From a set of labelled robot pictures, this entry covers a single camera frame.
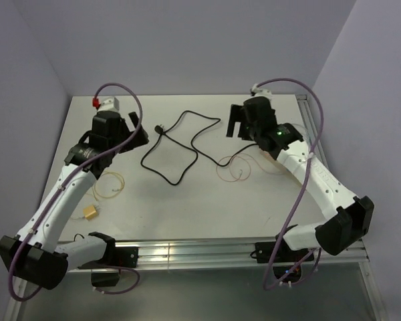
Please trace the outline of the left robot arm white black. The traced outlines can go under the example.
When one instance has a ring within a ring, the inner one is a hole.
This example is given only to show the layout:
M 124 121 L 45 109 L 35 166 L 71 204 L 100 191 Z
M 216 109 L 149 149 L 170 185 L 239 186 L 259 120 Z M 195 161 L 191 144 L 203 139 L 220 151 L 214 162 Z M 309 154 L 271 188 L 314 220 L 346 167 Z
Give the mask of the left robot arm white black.
M 0 239 L 0 257 L 9 273 L 8 286 L 20 278 L 54 289 L 68 271 L 85 264 L 109 267 L 116 261 L 116 240 L 91 232 L 79 241 L 59 244 L 60 235 L 88 189 L 94 186 L 117 154 L 148 143 L 142 114 L 131 112 L 135 129 L 116 110 L 99 111 L 92 127 L 70 148 L 61 173 L 33 217 L 10 237 Z

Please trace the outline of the yellow charger plug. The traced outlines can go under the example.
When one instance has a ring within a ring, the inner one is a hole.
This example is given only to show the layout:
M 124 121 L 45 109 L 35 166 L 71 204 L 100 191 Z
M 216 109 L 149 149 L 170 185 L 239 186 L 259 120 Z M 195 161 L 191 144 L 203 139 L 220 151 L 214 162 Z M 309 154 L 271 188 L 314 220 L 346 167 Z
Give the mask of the yellow charger plug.
M 99 212 L 94 205 L 89 205 L 85 208 L 83 208 L 83 218 L 90 221 L 94 218 L 96 218 L 99 215 Z

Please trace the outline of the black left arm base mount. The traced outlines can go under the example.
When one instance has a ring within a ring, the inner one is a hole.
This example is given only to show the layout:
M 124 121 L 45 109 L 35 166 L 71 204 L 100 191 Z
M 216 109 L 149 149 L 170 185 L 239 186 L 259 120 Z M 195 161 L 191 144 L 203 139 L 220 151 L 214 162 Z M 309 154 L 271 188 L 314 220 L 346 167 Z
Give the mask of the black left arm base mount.
M 109 263 L 100 263 L 93 261 L 86 264 L 91 270 L 107 270 L 106 272 L 92 272 L 91 285 L 97 291 L 103 291 L 107 294 L 122 294 L 133 290 L 140 281 L 140 274 L 134 268 L 138 261 L 137 247 L 117 247 Z M 133 283 L 126 289 L 117 290 L 119 281 L 124 280 L 124 276 L 131 274 Z

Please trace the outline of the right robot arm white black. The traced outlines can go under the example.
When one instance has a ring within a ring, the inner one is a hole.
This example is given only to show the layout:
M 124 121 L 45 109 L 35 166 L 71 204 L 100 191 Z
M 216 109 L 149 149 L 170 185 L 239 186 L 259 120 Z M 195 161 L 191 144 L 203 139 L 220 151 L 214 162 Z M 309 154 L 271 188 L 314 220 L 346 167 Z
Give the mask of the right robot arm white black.
M 254 96 L 230 109 L 227 136 L 240 124 L 239 138 L 254 141 L 288 170 L 317 203 L 324 220 L 285 230 L 276 244 L 279 258 L 289 261 L 300 249 L 322 248 L 338 255 L 367 234 L 373 201 L 343 186 L 311 152 L 303 135 L 290 123 L 278 123 L 270 99 Z

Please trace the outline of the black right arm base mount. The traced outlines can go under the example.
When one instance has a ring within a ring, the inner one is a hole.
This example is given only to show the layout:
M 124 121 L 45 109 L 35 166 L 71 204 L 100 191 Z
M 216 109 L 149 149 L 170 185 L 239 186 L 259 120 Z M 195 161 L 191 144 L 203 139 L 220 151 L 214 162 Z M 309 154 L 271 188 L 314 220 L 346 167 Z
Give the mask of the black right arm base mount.
M 250 257 L 255 259 L 258 264 L 268 263 L 275 247 L 275 241 L 267 242 L 257 242 L 255 243 L 255 249 L 250 253 Z M 290 268 L 302 259 L 305 255 L 309 253 L 308 249 L 300 249 L 297 251 L 291 250 L 284 241 L 279 245 L 277 254 L 275 256 L 274 263 L 283 263 L 283 265 L 273 265 L 273 274 L 279 279 L 284 274 L 286 274 Z M 283 281 L 288 282 L 298 282 L 302 278 L 302 267 L 297 267 L 293 272 L 291 272 Z

